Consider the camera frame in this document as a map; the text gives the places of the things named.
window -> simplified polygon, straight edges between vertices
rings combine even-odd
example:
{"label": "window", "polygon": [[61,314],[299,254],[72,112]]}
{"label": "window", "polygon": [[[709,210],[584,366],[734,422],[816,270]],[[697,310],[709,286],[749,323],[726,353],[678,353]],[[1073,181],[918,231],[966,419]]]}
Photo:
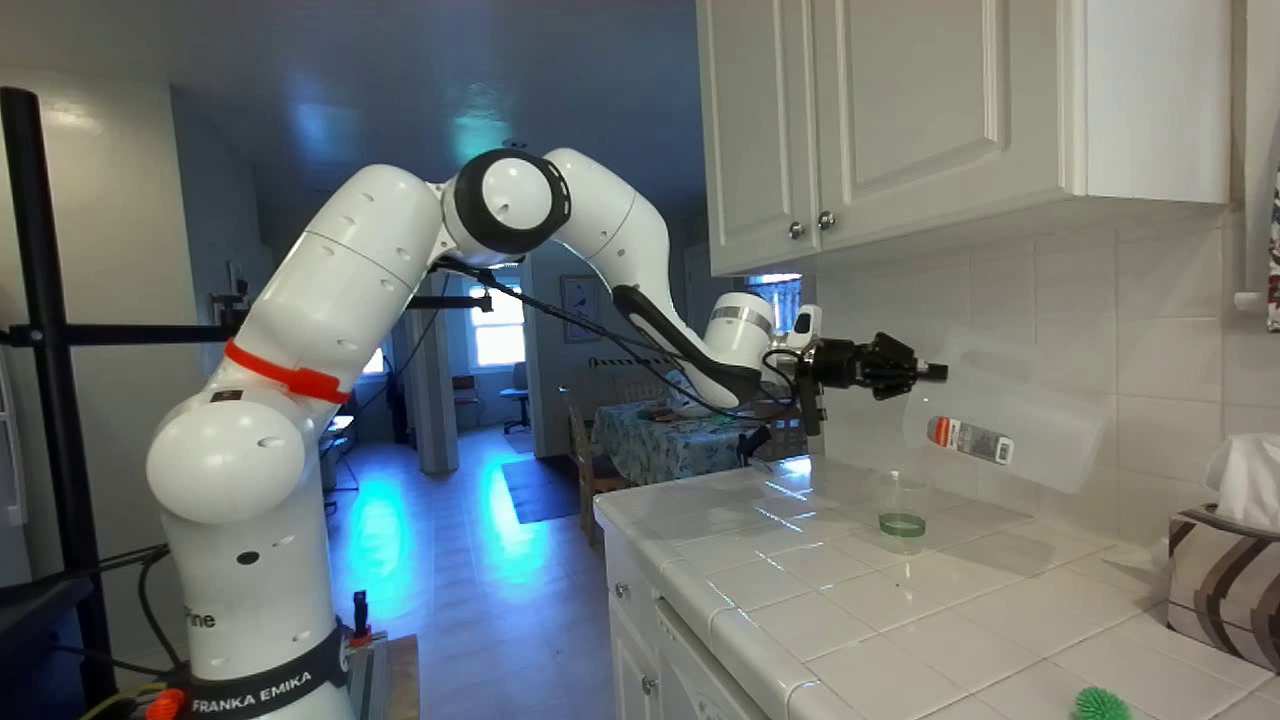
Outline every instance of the window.
{"label": "window", "polygon": [[476,366],[523,362],[523,303],[490,291],[490,310],[472,308],[472,343]]}
{"label": "window", "polygon": [[763,296],[771,303],[771,326],[777,337],[793,337],[795,310],[800,310],[800,270],[758,270],[749,275],[749,291]]}
{"label": "window", "polygon": [[386,370],[386,353],[373,347],[369,362],[358,366],[358,377],[384,377]]}

drawer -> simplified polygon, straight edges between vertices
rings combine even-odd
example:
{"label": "drawer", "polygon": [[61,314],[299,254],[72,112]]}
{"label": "drawer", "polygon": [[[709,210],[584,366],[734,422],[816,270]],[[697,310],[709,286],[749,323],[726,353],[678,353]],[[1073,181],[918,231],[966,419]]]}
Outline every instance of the drawer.
{"label": "drawer", "polygon": [[731,678],[731,672],[709,650],[709,642],[657,598],[659,623],[659,703],[678,720],[763,720],[763,707]]}
{"label": "drawer", "polygon": [[609,615],[633,623],[635,636],[657,636],[657,589],[626,538],[603,535]]}

kitchen cabinet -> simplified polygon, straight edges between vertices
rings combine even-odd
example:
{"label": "kitchen cabinet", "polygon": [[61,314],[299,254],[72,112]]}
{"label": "kitchen cabinet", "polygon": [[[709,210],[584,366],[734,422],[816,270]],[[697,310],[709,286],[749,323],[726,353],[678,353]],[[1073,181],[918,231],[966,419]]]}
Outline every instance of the kitchen cabinet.
{"label": "kitchen cabinet", "polygon": [[710,270],[1228,199],[1228,0],[700,0]]}
{"label": "kitchen cabinet", "polygon": [[697,640],[635,565],[635,547],[603,535],[609,630],[621,720],[758,720],[763,713]]}

white tile countertop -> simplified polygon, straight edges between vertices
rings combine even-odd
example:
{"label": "white tile countertop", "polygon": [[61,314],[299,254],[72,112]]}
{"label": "white tile countertop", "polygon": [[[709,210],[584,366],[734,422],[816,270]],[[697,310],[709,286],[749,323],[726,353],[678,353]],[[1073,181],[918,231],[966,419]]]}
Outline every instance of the white tile countertop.
{"label": "white tile countertop", "polygon": [[1280,720],[1280,678],[1161,618],[1146,547],[930,492],[918,551],[861,469],[779,464],[594,500],[657,592],[769,716],[1041,720],[1080,688],[1132,716]]}

ceiling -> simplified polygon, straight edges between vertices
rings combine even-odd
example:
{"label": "ceiling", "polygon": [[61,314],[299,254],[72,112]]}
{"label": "ceiling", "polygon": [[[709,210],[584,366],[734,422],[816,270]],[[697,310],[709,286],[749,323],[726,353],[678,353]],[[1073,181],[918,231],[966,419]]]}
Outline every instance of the ceiling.
{"label": "ceiling", "polygon": [[172,84],[287,215],[490,144],[584,149],[657,205],[704,184],[692,0],[2,0],[0,64]]}

